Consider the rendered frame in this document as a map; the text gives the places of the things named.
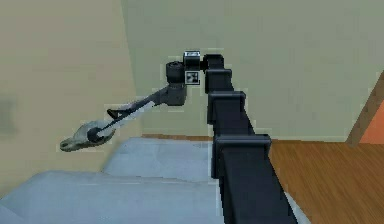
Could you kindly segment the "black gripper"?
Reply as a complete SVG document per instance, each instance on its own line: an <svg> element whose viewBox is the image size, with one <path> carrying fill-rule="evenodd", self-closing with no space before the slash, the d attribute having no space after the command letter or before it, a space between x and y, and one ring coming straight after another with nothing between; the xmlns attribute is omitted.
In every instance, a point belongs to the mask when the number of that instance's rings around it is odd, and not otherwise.
<svg viewBox="0 0 384 224"><path fill-rule="evenodd" d="M141 114L162 103L168 106L182 106L186 100L185 70L184 64L180 61L173 61L166 64L166 80L168 85L155 93L124 104L117 109L108 109L107 114L113 119L107 125L94 127L87 131L87 138L90 142L99 142L112 134L112 132L128 122L136 119Z"/></svg>

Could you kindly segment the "grey green lamp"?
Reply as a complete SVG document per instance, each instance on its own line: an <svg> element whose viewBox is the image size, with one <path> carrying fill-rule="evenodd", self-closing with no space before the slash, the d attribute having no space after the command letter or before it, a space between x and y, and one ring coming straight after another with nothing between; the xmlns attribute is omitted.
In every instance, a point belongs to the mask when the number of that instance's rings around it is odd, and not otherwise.
<svg viewBox="0 0 384 224"><path fill-rule="evenodd" d="M96 137L95 134L107 125L108 122L104 120L84 123L72 137L63 140L60 143L60 150L64 152L73 152L105 144L113 137L115 130L112 129L106 136Z"/></svg>

